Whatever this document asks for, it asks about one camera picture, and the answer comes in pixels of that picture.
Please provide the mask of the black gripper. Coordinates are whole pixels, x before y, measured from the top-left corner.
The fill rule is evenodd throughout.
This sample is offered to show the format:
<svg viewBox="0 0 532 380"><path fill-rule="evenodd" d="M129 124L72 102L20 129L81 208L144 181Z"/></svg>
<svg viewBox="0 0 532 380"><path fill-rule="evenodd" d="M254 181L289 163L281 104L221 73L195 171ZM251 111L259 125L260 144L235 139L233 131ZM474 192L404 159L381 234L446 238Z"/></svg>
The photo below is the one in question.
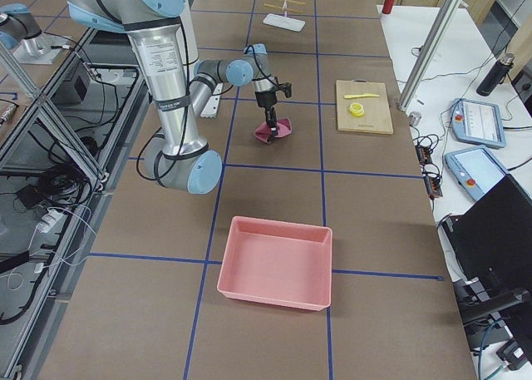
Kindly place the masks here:
<svg viewBox="0 0 532 380"><path fill-rule="evenodd" d="M269 128L268 142L272 142L277 135L277 116L274 106L277 104L277 96L274 89L269 91L256 91L256 102L259 107L264 109L265 120Z"/></svg>

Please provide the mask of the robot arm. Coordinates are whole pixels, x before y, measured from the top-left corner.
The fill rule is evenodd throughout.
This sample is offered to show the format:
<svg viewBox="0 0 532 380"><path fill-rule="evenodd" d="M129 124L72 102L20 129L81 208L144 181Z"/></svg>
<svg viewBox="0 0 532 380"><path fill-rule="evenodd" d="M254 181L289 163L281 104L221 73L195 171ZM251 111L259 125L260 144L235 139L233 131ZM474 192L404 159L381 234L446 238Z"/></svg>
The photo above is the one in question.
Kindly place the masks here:
<svg viewBox="0 0 532 380"><path fill-rule="evenodd" d="M269 68L264 45L245 48L240 59L207 60L185 68L188 0L67 0L71 18L86 27L128 36L160 118L148 142L148 180L190 194L207 194L219 182L220 155L199 133L196 118L220 83L252 84L266 124L276 132L274 106L281 89Z"/></svg>

